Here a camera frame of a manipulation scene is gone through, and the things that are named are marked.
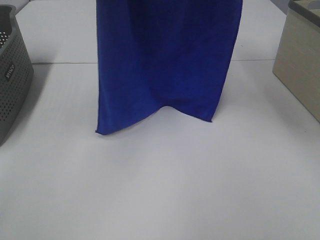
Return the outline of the blue microfiber towel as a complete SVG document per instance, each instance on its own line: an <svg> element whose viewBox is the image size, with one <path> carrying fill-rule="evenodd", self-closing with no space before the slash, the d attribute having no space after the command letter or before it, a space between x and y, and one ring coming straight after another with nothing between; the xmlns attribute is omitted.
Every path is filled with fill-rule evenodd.
<svg viewBox="0 0 320 240"><path fill-rule="evenodd" d="M211 122L239 32L241 0L98 0L96 132L162 107Z"/></svg>

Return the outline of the beige storage box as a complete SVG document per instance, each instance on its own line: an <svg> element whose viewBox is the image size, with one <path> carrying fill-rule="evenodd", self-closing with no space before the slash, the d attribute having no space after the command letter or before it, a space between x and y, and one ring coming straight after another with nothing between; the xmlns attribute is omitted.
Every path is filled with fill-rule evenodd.
<svg viewBox="0 0 320 240"><path fill-rule="evenodd" d="M320 2L291 0L272 69L316 119L320 119Z"/></svg>

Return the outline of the grey perforated plastic basket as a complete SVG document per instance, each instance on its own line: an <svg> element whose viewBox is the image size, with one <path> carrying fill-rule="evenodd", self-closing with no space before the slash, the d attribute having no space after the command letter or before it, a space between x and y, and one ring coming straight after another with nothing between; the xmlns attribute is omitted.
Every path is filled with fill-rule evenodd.
<svg viewBox="0 0 320 240"><path fill-rule="evenodd" d="M28 95L34 68L16 19L16 7L0 6L0 141L14 124Z"/></svg>

